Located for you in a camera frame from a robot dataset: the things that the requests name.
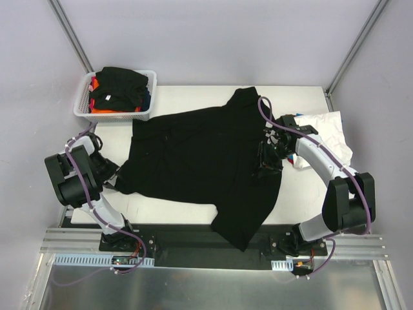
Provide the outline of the white t shirt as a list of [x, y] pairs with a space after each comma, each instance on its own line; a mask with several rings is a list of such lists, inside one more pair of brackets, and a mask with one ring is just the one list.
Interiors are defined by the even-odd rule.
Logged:
[[351, 164], [353, 152], [345, 141], [340, 111], [324, 114], [297, 115], [294, 117], [299, 126], [311, 125], [321, 136], [326, 146], [345, 165]]

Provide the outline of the white plastic laundry basket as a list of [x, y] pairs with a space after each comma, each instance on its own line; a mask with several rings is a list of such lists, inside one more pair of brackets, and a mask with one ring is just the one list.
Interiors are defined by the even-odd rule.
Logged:
[[90, 83], [92, 78], [96, 76], [96, 72], [87, 73], [77, 90], [76, 98], [74, 101], [73, 112], [76, 116], [85, 118], [94, 123], [101, 122], [123, 122], [132, 121], [133, 119], [140, 119], [142, 121], [147, 121], [151, 117], [151, 113], [155, 106], [156, 92], [157, 92], [157, 74], [153, 70], [136, 70], [136, 72], [146, 76], [148, 78], [148, 83], [146, 88], [149, 93], [149, 104], [148, 108], [142, 112], [113, 112], [113, 113], [89, 113], [89, 94], [90, 94]]

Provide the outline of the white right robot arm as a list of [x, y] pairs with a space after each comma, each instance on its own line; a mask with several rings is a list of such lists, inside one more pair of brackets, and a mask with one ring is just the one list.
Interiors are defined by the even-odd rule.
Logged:
[[279, 176], [282, 161], [296, 154], [310, 164], [327, 188], [320, 214], [295, 224], [276, 242], [279, 251], [297, 257], [338, 233], [370, 231], [376, 219], [375, 182], [371, 174], [346, 166], [313, 126], [299, 126], [292, 115], [275, 120], [268, 133], [268, 139], [259, 144], [254, 179]]

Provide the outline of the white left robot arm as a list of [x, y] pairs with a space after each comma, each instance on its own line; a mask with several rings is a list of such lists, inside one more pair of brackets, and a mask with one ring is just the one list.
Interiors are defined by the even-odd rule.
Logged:
[[64, 150], [44, 163], [59, 202], [87, 213], [102, 229], [101, 241], [129, 251], [137, 236], [130, 222], [103, 196], [119, 167], [100, 153], [103, 142], [92, 132], [67, 141]]

